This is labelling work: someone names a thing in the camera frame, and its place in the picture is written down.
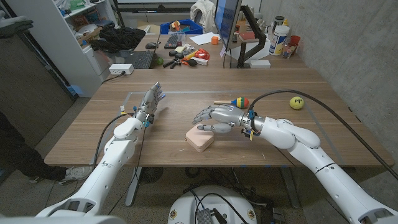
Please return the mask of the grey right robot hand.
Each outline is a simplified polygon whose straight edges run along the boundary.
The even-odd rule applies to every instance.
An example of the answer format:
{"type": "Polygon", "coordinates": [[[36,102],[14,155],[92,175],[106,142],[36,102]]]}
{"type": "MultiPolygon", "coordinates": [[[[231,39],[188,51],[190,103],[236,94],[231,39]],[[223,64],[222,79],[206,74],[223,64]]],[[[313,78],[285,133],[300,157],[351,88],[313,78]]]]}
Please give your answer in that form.
{"type": "Polygon", "coordinates": [[[197,129],[202,131],[211,131],[214,133],[225,134],[232,130],[235,126],[244,126],[250,129],[250,133],[258,136],[261,127],[252,128],[251,121],[254,123],[262,124],[262,118],[255,117],[249,119],[249,116],[240,108],[230,105],[210,105],[209,107],[201,110],[193,119],[192,124],[197,124],[197,129]],[[200,124],[203,120],[213,119],[217,121],[216,124],[200,124]]]}

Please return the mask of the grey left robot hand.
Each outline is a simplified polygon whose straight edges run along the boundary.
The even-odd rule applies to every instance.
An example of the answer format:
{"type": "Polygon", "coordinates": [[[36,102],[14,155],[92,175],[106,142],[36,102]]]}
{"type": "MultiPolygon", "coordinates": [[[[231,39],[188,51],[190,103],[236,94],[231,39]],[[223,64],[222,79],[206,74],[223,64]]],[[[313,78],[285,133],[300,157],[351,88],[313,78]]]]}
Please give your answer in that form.
{"type": "Polygon", "coordinates": [[[154,122],[154,113],[158,102],[164,97],[165,94],[162,94],[161,85],[157,82],[145,93],[134,117],[142,121],[145,127],[148,127],[148,125],[154,122]]]}

